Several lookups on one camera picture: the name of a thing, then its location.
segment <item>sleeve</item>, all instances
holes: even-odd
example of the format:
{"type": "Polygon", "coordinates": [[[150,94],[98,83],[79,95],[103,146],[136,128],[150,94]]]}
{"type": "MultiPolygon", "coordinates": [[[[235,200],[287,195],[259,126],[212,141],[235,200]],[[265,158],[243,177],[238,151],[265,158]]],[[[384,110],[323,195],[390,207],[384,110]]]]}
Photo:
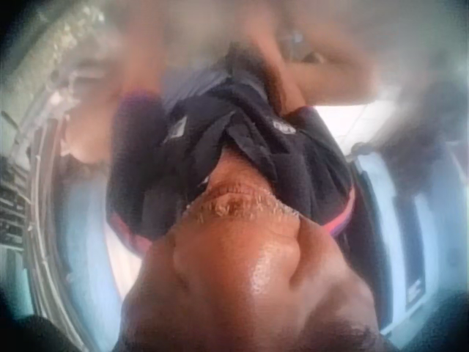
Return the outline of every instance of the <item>sleeve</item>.
{"type": "Polygon", "coordinates": [[[343,158],[343,153],[321,116],[311,106],[304,106],[288,114],[285,120],[302,130],[316,143],[334,151],[343,158]]]}
{"type": "Polygon", "coordinates": [[[113,121],[107,218],[122,242],[137,254],[149,246],[139,235],[144,195],[155,174],[155,152],[167,130],[161,100],[151,95],[126,97],[113,121]]]}
{"type": "Polygon", "coordinates": [[[291,113],[288,121],[305,135],[303,148],[318,204],[321,204],[321,225],[337,235],[347,225],[355,204],[355,189],[344,153],[321,116],[306,106],[291,113]]]}

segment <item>black shirt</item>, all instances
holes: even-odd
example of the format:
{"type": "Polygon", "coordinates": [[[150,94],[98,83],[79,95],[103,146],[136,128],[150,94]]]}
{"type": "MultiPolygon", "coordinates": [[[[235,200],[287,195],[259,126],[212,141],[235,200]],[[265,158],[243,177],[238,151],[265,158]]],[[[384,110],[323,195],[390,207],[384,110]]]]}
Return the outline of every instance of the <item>black shirt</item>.
{"type": "Polygon", "coordinates": [[[352,210],[344,156],[313,108],[285,118],[247,84],[221,84],[180,101],[134,95],[115,117],[108,220],[136,252],[165,235],[204,190],[223,147],[244,155],[276,196],[336,234],[352,210]]]}

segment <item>nose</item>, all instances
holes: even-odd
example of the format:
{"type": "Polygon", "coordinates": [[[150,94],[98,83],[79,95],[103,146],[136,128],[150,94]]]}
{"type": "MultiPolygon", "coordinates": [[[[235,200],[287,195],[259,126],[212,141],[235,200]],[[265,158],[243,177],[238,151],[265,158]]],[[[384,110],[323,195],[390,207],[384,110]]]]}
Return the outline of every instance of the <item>nose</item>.
{"type": "Polygon", "coordinates": [[[291,286],[300,261],[297,233],[292,224],[279,232],[265,223],[220,220],[203,233],[178,239],[175,271],[191,307],[218,330],[213,334],[230,331],[239,338],[292,328],[290,315],[298,302],[291,286]]]}

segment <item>lips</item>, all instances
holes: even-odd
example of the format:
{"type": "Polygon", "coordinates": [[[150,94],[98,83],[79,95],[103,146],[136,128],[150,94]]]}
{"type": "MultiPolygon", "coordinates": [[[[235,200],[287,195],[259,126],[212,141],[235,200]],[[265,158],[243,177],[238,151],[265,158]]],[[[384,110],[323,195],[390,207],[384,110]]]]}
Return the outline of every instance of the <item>lips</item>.
{"type": "Polygon", "coordinates": [[[225,196],[227,194],[245,195],[251,197],[275,197],[268,190],[259,187],[253,187],[246,183],[223,183],[204,192],[194,203],[203,205],[207,202],[225,196]]]}

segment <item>pink trim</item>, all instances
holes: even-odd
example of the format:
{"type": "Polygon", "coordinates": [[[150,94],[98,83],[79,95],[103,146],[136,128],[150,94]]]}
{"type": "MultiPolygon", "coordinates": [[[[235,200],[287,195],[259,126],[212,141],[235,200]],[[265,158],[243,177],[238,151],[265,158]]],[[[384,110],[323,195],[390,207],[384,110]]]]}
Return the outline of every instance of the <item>pink trim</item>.
{"type": "Polygon", "coordinates": [[[347,201],[347,205],[345,206],[344,211],[342,211],[333,220],[323,225],[323,227],[332,236],[338,235],[337,232],[341,231],[345,227],[345,225],[348,224],[350,220],[350,216],[352,215],[354,204],[355,204],[355,189],[352,187],[349,193],[349,200],[347,201]]]}
{"type": "Polygon", "coordinates": [[[134,235],[129,227],[124,223],[119,215],[113,213],[110,219],[111,226],[116,231],[117,235],[132,252],[144,256],[147,253],[148,248],[152,245],[152,242],[145,237],[140,235],[134,235]]]}

